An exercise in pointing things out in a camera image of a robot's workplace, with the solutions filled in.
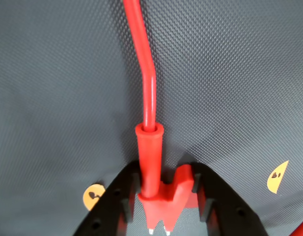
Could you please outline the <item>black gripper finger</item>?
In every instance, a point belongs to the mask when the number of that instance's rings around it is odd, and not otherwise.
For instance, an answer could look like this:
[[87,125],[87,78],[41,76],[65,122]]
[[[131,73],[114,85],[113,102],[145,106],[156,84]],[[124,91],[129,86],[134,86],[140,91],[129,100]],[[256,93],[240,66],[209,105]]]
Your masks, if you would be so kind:
[[135,196],[140,193],[140,167],[124,167],[78,226],[76,236],[125,236],[133,222]]
[[259,216],[215,171],[192,163],[200,222],[209,236],[266,236]]

